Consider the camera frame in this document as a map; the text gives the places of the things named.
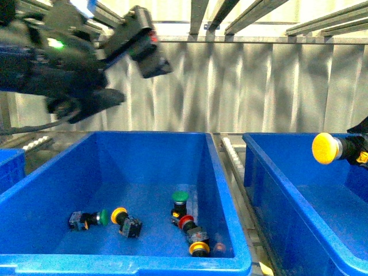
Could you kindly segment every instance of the metal frame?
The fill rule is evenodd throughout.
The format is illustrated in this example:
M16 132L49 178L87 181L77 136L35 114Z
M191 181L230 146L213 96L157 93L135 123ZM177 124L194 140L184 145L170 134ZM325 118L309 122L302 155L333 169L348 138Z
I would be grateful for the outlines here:
M329 15L298 24L286 30L288 36L306 34L314 30L320 30L347 23L353 20L368 17L368 1L331 13Z
M218 0L209 19L208 31L213 32L240 0Z
M200 32L208 2L209 0L191 0L189 31L191 35L197 35Z
M93 20L114 29L119 25L121 17L105 5L97 2Z
M272 44L335 44L367 45L368 38L334 38L334 37L246 37L246 36L160 36L160 42L187 43L272 43Z
M342 35L344 33L353 33L367 29L368 29L368 19L363 19L348 24L332 27L329 29L324 29L321 31L321 36L336 36Z
M226 35L233 35L258 19L269 14L288 0L256 0L225 30Z

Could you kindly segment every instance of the blue crate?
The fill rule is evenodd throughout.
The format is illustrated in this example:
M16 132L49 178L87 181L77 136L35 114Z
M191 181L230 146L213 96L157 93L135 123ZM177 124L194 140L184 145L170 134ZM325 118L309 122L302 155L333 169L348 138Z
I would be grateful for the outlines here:
M247 194L287 275L368 275L368 171L319 164L314 137L245 134Z
M25 176L23 149L0 149L0 194Z
M210 236L193 258L170 222L171 195ZM143 222L71 232L72 212L123 206ZM251 257L213 140L204 133L96 132L0 196L0 275L249 275Z

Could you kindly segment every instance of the yellow button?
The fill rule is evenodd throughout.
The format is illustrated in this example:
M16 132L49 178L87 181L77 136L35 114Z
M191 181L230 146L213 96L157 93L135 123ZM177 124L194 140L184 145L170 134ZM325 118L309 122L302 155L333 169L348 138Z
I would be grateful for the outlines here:
M368 163L368 153L365 151L362 151L356 161L362 164Z
M319 163L327 165L335 160L339 153L339 145L330 134L320 133L313 140L312 152Z
M117 224L116 217L121 212L127 213L127 210L123 207L116 208L113 213L111 214L111 221L115 224Z

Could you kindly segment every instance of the bin floor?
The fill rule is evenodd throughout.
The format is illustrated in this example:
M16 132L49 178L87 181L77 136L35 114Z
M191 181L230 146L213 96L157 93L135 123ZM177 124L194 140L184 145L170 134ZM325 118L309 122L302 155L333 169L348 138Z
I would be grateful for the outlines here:
M358 258L368 259L368 204L345 185L300 185L300 193Z
M122 206L129 215L143 222L140 237L119 234L119 225L111 221L107 227L92 225L88 231L68 231L54 254L190 256L185 235L170 223L173 208L171 195L176 190L189 193L188 213L198 213L197 185L163 185L103 183L82 211L112 211Z

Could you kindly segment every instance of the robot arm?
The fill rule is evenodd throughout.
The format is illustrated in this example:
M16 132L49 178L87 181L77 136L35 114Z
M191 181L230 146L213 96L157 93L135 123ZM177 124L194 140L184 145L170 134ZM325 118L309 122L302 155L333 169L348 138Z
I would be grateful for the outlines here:
M105 70L125 53L143 78L172 71L147 9L132 8L98 47L86 22L68 0L54 1L46 15L16 14L15 1L1 0L0 90L46 96L47 111L73 124L124 102L106 88Z

